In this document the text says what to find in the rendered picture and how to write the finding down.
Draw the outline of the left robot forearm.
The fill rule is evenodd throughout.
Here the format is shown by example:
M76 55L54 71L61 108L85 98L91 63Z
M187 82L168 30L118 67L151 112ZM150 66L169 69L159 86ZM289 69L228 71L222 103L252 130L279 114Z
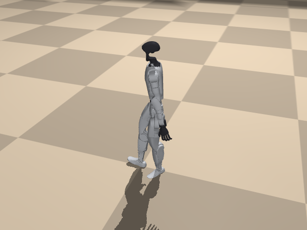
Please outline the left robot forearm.
M163 112L163 106L160 104L159 100L154 98L151 101L154 106L154 110L156 111L157 119L160 126L164 126L165 115Z

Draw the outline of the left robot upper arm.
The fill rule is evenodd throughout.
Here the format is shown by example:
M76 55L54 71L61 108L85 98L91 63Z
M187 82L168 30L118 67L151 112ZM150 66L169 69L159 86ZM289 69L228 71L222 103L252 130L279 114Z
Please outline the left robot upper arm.
M156 70L152 70L149 72L148 80L151 86L152 93L154 94L154 97L152 97L152 99L156 98L159 100L159 102L161 102L159 75Z

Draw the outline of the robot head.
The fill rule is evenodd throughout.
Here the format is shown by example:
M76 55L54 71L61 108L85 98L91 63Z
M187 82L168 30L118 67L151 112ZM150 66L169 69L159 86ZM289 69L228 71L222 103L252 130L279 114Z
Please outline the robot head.
M150 61L148 66L151 67L151 64L153 64L155 67L160 67L160 63L156 60L156 57L149 56L149 53L154 53L160 50L159 44L155 41L149 41L142 45L142 49L146 53L146 61Z

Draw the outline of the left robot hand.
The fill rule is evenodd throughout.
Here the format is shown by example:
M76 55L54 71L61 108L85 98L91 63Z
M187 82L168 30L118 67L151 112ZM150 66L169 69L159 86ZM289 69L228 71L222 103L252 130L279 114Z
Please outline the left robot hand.
M159 127L160 127L160 129L159 129L159 134L158 134L158 136L160 137L160 135L161 135L161 138L162 138L162 140L164 141L168 141L168 140L170 140L170 139L172 139L171 137L170 137L170 135L169 135L169 132L168 132L168 130L167 130L167 128L166 128L166 120L164 120L164 126L160 126L159 125ZM168 139L169 138L169 139Z

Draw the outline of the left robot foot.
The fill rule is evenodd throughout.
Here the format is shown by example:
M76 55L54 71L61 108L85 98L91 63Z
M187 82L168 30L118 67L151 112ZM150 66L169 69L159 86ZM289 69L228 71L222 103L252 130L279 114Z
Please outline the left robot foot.
M162 170L158 172L158 170L154 170L153 172L151 172L150 174L147 175L147 178L151 179L151 178L154 178L156 176L158 176L159 174L165 172L165 169L164 167L162 167Z

